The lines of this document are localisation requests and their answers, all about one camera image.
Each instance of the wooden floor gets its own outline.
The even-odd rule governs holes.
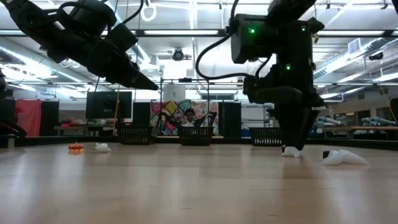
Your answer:
[[[307,146],[66,145],[0,152],[1,224],[397,223],[398,152]],[[320,165],[348,149],[370,166]]]

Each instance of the black basket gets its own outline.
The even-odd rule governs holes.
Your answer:
[[[178,129],[178,135],[183,146],[209,146],[213,127],[181,127]]]
[[[158,127],[123,126],[118,129],[119,143],[121,144],[152,144],[159,133]]]
[[[281,146],[279,128],[249,128],[253,146]]]

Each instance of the red curtain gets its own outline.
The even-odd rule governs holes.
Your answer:
[[[17,100],[17,124],[27,132],[28,137],[40,136],[42,118],[41,100]]]

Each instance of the colorful mural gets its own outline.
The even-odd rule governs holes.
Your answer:
[[[159,120],[160,113],[160,102],[152,102],[150,106],[150,124],[151,126],[156,126]],[[192,108],[195,111],[197,118],[202,118],[207,114],[207,101],[191,101],[183,100],[180,102],[167,101],[162,103],[162,112],[173,117],[176,121],[181,124],[185,124],[184,112]],[[210,102],[210,111],[218,113],[218,103]],[[207,126],[208,120],[203,123],[203,126]],[[213,123],[213,133],[218,134],[218,115]],[[172,126],[169,122],[165,124],[165,128],[162,129],[164,135],[178,135],[178,130],[175,126]]]

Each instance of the ceiling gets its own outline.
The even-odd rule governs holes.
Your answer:
[[[43,9],[55,8],[66,1],[56,0],[32,0],[36,5]],[[330,3],[330,8],[327,9],[327,3]],[[152,8],[144,9],[141,13],[146,18],[153,16],[154,18],[147,21],[145,17],[137,16],[127,23],[131,30],[138,29],[224,29],[228,24],[232,0],[151,0]],[[270,0],[240,0],[236,13],[244,14],[260,14],[266,15]],[[384,1],[380,0],[318,0],[315,7],[309,9],[303,16],[302,20],[307,20],[311,17],[316,17],[319,21],[326,25],[326,29],[338,30],[386,30],[398,28],[398,16],[392,7],[391,0],[386,1],[387,8],[381,9]],[[120,19],[125,19],[134,13],[139,6],[139,1],[125,1],[125,0],[109,0],[107,4],[114,9],[117,5],[116,14]],[[14,21],[9,17],[6,8],[0,6],[0,30],[11,30],[18,27]],[[12,43],[25,49],[25,56],[30,57],[29,54],[35,55],[36,58],[46,57],[45,53],[39,50],[40,45],[28,37],[0,37],[0,39],[7,39]],[[187,55],[193,55],[194,49],[196,54],[201,52],[205,47],[213,42],[216,42],[218,37],[196,37],[194,41],[191,37],[141,37],[139,39],[140,53],[147,55],[145,62],[141,64],[143,73],[151,76],[154,80],[158,80],[160,74],[163,72],[159,67],[170,63],[170,53],[176,48],[181,48]],[[348,44],[355,38],[321,38],[313,45],[313,59],[317,63],[318,68],[322,68],[329,60],[334,60],[338,55],[344,54],[348,49]],[[398,46],[391,44],[384,47],[385,57],[383,61],[368,62],[368,67],[382,65],[382,63],[392,60],[396,57],[396,48]],[[206,54],[201,61],[201,69],[204,73],[209,75],[221,75],[228,72],[250,72],[254,74],[256,68],[260,66],[259,62],[248,62],[244,65],[234,65],[231,61],[230,41],[226,41],[219,47],[213,49]],[[150,58],[158,58],[160,60],[155,63],[155,60]],[[322,82],[338,82],[344,77],[362,72],[365,70],[364,57],[360,56],[352,59],[350,63],[328,72],[323,76]],[[269,66],[275,62],[273,58],[268,65],[262,70],[262,75],[265,75]],[[79,76],[79,80],[86,78],[85,82],[95,82],[97,77],[87,71],[86,68],[76,64],[73,66],[62,67],[63,74],[68,73],[71,77]],[[188,70],[192,69],[192,63],[184,63],[181,66]],[[58,69],[57,66],[51,66],[52,69]],[[350,80],[351,82],[365,82],[363,81],[366,75]],[[103,87],[104,90],[112,90],[117,88],[116,85]],[[348,91],[354,87],[346,87],[339,91]],[[330,93],[335,90],[335,86],[325,86],[319,88],[321,93]]]

